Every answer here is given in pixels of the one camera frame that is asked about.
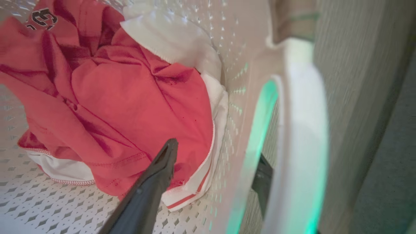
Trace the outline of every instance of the wall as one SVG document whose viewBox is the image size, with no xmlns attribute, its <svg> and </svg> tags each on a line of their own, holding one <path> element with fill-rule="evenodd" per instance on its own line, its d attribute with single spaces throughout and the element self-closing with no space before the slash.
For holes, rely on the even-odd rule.
<svg viewBox="0 0 416 234">
<path fill-rule="evenodd" d="M 416 218 L 415 100 L 416 51 L 357 197 L 351 233 L 405 233 Z"/>
<path fill-rule="evenodd" d="M 319 229 L 347 233 L 357 193 L 388 118 L 414 0 L 322 0 L 315 62 L 325 79 L 330 165 Z"/>
</svg>

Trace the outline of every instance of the red fabric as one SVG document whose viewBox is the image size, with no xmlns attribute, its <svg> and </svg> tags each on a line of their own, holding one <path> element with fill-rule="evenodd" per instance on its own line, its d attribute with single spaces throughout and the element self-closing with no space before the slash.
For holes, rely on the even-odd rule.
<svg viewBox="0 0 416 234">
<path fill-rule="evenodd" d="M 41 0 L 26 23 L 9 18 L 0 28 L 0 80 L 29 124 L 19 145 L 85 162 L 98 188 L 115 196 L 172 137 L 179 147 L 171 188 L 182 185 L 213 137 L 199 73 L 141 47 L 122 20 L 93 0 Z"/>
</svg>

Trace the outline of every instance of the laundry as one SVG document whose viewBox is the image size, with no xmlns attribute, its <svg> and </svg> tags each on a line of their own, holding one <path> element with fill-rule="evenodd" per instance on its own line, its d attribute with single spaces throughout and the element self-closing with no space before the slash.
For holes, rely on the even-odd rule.
<svg viewBox="0 0 416 234">
<path fill-rule="evenodd" d="M 211 154 L 190 179 L 162 195 L 169 210 L 178 210 L 205 194 L 217 167 L 228 115 L 228 93 L 220 84 L 221 61 L 208 34 L 182 16 L 146 1 L 125 7 L 123 15 L 126 21 L 121 26 L 128 35 L 169 63 L 195 67 L 207 87 L 215 121 L 215 141 Z"/>
<path fill-rule="evenodd" d="M 7 32 L 0 81 L 25 106 L 29 129 L 18 145 L 57 182 L 96 183 L 123 196 L 176 138 L 174 177 L 162 198 L 174 209 L 212 180 L 228 108 L 215 80 L 220 62 L 190 64 L 182 60 L 186 50 L 180 58 L 155 55 L 120 27 L 123 21 L 93 0 L 40 0 L 27 22 L 11 17 L 0 27 Z"/>
</svg>

